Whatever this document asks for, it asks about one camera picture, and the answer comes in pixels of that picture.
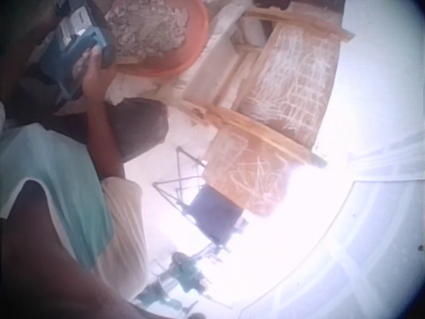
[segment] wooden board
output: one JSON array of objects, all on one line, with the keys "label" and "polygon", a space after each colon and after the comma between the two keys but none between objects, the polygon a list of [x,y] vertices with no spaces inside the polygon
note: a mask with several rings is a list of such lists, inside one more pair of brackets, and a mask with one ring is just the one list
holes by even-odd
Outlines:
[{"label": "wooden board", "polygon": [[267,217],[282,202],[291,174],[303,164],[259,137],[223,126],[214,139],[203,178],[251,213]]},{"label": "wooden board", "polygon": [[234,110],[311,149],[331,96],[340,42],[279,22]]}]

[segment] black fabric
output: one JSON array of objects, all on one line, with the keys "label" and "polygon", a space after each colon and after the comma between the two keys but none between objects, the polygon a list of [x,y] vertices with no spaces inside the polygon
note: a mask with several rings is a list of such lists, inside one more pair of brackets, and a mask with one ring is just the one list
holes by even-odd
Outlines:
[{"label": "black fabric", "polygon": [[227,243],[242,212],[242,208],[208,185],[201,188],[188,208],[198,228],[217,245]]}]

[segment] wooden stick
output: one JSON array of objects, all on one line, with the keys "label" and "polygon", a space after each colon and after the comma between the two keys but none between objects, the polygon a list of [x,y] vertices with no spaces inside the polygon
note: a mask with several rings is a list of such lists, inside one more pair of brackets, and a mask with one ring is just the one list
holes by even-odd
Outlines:
[{"label": "wooden stick", "polygon": [[286,22],[295,25],[313,27],[314,29],[335,35],[340,41],[344,42],[349,42],[354,37],[353,33],[334,25],[333,23],[305,15],[303,13],[282,11],[277,8],[263,9],[251,7],[245,12],[244,16],[257,17],[261,20],[267,21]]},{"label": "wooden stick", "polygon": [[260,54],[261,51],[263,51],[262,47],[257,47],[256,45],[235,45],[234,46],[236,50],[240,50],[240,51],[248,51],[248,52],[255,52]]},{"label": "wooden stick", "polygon": [[309,149],[299,145],[290,138],[285,137],[281,133],[272,130],[271,128],[245,116],[238,112],[227,110],[226,108],[218,108],[216,106],[200,106],[198,104],[193,104],[186,100],[180,101],[164,101],[166,105],[171,107],[177,107],[181,110],[198,110],[204,114],[205,118],[216,120],[211,121],[215,123],[218,127],[221,125],[233,125],[249,134],[252,134],[262,141],[270,144],[275,147],[277,150],[289,154],[291,157],[296,158],[301,163],[306,165],[314,165],[317,167],[325,167],[326,161],[321,159],[319,156],[313,154]]}]

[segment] metal stand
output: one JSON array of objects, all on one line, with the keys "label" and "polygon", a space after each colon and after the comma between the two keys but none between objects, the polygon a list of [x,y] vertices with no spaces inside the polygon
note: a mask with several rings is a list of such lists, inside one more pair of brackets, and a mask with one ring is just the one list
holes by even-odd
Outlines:
[{"label": "metal stand", "polygon": [[[180,154],[183,154],[190,160],[196,163],[196,170],[197,174],[196,176],[191,177],[181,177],[181,168],[180,168]],[[188,181],[191,179],[197,179],[197,187],[198,189],[201,189],[201,184],[199,183],[199,179],[201,176],[199,175],[199,166],[205,168],[205,164],[201,162],[199,159],[194,158],[191,154],[187,153],[183,148],[180,146],[176,149],[176,155],[177,155],[177,173],[179,178],[178,179],[172,179],[170,181],[160,181],[155,182],[152,184],[153,188],[157,190],[157,192],[166,200],[168,201],[176,210],[178,210],[182,215],[186,215],[186,211],[188,208],[188,205],[186,205],[183,201],[183,191],[186,189],[190,189],[192,187],[183,187],[182,182]],[[179,187],[176,189],[177,196],[174,196],[173,194],[170,194],[168,191],[165,191],[164,189],[160,188],[161,185],[167,185],[170,183],[176,183],[178,182]]]}]

